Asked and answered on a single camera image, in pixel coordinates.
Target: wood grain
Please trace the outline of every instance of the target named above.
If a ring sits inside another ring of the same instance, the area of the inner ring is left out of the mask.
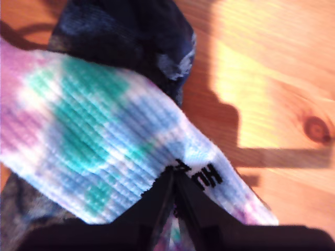
[[[65,2],[3,0],[2,21],[45,46]],[[176,2],[197,34],[186,115],[281,223],[335,238],[335,2]]]

